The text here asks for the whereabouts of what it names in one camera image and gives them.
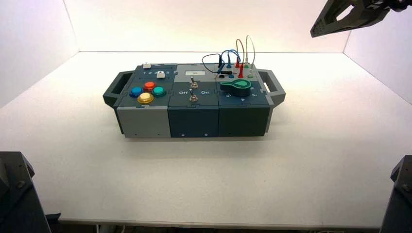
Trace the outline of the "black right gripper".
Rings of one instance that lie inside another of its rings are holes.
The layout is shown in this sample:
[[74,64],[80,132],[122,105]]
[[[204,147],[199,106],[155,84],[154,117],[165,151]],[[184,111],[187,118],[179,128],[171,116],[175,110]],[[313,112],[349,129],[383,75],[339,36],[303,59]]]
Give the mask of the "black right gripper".
[[328,0],[310,30],[311,37],[339,33],[381,22],[390,9],[402,12],[412,0]]

